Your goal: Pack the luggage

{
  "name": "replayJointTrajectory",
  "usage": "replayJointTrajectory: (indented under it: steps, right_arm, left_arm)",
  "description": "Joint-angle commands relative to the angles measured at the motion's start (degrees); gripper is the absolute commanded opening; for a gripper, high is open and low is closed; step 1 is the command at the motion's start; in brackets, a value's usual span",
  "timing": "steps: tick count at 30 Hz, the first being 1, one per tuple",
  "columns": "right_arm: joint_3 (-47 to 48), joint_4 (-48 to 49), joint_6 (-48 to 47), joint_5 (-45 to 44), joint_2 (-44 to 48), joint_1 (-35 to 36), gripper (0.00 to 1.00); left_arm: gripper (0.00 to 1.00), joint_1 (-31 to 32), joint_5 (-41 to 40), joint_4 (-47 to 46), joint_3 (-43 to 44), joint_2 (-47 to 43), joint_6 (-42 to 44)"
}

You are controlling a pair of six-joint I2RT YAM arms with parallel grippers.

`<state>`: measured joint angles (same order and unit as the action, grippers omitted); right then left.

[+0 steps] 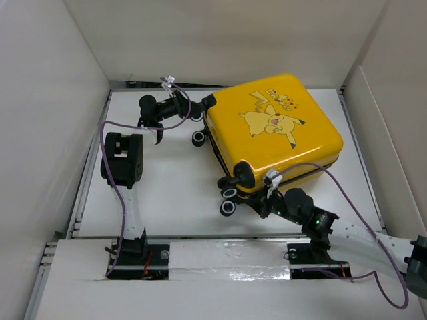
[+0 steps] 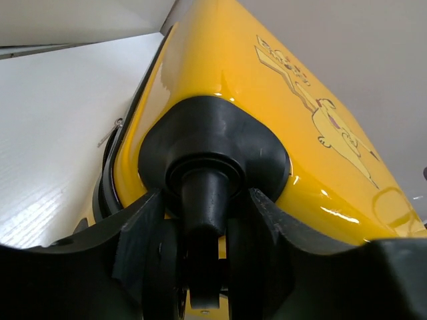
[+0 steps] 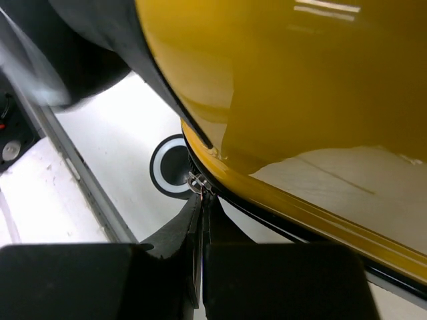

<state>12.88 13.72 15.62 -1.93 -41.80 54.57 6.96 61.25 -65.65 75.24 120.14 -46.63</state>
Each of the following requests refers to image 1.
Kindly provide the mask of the yellow suitcase with grey lining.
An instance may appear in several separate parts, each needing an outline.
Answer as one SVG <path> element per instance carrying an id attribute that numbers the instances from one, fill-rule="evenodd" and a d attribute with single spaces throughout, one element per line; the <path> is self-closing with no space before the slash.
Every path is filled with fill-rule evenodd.
<path id="1" fill-rule="evenodd" d="M 339 157 L 342 136 L 303 84 L 285 73 L 221 89 L 205 97 L 204 128 L 192 143 L 210 141 L 225 175 L 217 182 L 220 213 L 234 213 L 238 197 L 263 188 L 273 168 L 279 187 L 329 167 Z"/>

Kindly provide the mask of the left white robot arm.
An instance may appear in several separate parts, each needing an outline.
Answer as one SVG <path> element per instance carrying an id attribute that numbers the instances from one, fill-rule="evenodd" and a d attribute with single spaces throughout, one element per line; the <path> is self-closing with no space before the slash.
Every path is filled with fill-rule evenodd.
<path id="1" fill-rule="evenodd" d="M 152 95 L 139 100 L 137 128 L 154 133 L 157 145 L 166 128 L 162 121 L 178 116 L 181 121 L 201 120 L 207 104 L 192 101 L 185 93 L 172 91 L 170 98 L 157 101 Z M 144 263 L 149 255 L 146 229 L 139 212 L 137 183 L 143 175 L 143 135 L 109 132 L 101 145 L 101 176 L 113 189 L 121 211 L 121 231 L 111 253 L 118 259 L 128 258 L 134 264 Z"/>

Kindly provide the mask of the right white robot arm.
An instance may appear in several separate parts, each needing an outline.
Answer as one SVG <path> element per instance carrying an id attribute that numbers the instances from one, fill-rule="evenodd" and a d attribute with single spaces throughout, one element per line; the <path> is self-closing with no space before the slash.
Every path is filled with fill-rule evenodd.
<path id="1" fill-rule="evenodd" d="M 426 298 L 426 238 L 403 239 L 359 227 L 336 214 L 316 207 L 313 199 L 300 188 L 284 194 L 262 190 L 239 204 L 250 206 L 261 218 L 277 215 L 301 227 L 311 239 L 308 254 L 316 262 L 331 257 L 383 273 L 395 279 L 403 277 L 411 293 Z"/>

